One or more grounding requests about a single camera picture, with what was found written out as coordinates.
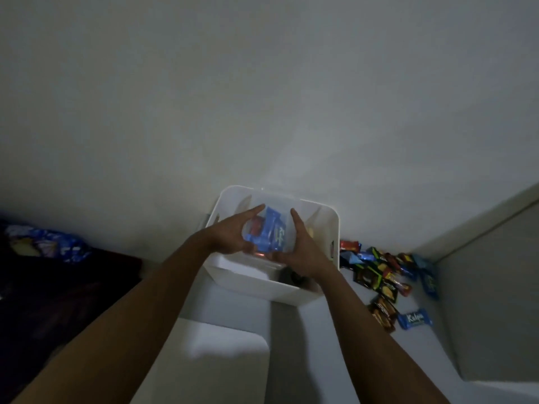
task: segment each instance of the pile of snacks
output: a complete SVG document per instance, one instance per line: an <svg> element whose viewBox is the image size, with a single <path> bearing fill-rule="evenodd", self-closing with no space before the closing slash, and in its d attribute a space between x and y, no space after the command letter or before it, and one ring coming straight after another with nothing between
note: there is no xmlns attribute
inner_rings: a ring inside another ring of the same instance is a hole
<svg viewBox="0 0 539 404"><path fill-rule="evenodd" d="M361 251L359 242L342 240L340 263L354 271L354 282L378 292L367 308L388 333L395 330L395 322L404 330L432 325L425 309L400 314L394 306L399 294L407 297L412 291L412 286L403 282L407 279L415 282L420 278L425 293L438 300L434 266L430 262L416 254L391 255L375 247Z"/></svg>

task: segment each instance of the wall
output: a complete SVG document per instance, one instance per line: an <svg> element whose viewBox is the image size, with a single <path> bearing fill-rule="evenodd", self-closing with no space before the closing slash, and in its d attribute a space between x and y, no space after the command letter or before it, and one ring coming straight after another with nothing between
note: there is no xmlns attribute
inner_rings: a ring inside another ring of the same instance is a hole
<svg viewBox="0 0 539 404"><path fill-rule="evenodd" d="M419 247L537 182L539 0L0 0L0 210L150 259L227 185Z"/></svg>
<svg viewBox="0 0 539 404"><path fill-rule="evenodd" d="M537 244L538 202L439 262L444 312L464 379L501 381L490 385L539 397Z"/></svg>

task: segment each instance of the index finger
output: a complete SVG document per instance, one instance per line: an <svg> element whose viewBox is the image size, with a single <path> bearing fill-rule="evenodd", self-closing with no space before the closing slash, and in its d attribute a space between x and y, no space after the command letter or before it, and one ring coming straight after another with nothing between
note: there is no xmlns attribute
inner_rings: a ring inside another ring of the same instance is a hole
<svg viewBox="0 0 539 404"><path fill-rule="evenodd" d="M300 231L307 232L307 229L305 228L305 224L303 223L303 220L301 219L298 212L294 209L291 209L290 213L292 214L292 219L294 220L294 226L296 227L296 232L300 232Z"/></svg>
<svg viewBox="0 0 539 404"><path fill-rule="evenodd" d="M257 215L259 212L261 212L265 208L266 208L266 204L260 204L260 205L258 205L256 207L253 207L250 210L242 212L241 216L245 217L246 220L250 220L252 217Z"/></svg>

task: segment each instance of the finger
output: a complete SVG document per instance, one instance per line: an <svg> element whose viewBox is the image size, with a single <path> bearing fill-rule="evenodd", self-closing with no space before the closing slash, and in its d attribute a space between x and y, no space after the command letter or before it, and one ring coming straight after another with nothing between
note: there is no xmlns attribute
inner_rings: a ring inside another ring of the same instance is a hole
<svg viewBox="0 0 539 404"><path fill-rule="evenodd" d="M246 254L253 254L257 251L257 246L249 241L244 241L241 250Z"/></svg>
<svg viewBox="0 0 539 404"><path fill-rule="evenodd" d="M286 265L292 265L294 262L294 256L288 252L270 252L267 254L270 261L284 263Z"/></svg>
<svg viewBox="0 0 539 404"><path fill-rule="evenodd" d="M294 226L296 227L296 233L307 232L307 229L305 228L305 224L303 223L303 220L301 219L298 212L296 210L294 210L294 209L291 209L290 213L292 214L292 219L294 220Z"/></svg>
<svg viewBox="0 0 539 404"><path fill-rule="evenodd" d="M246 220L250 220L252 217L257 215L259 212L261 212L265 208L266 208L266 204L260 204L259 206L253 207L250 210L242 212L241 216L245 217Z"/></svg>

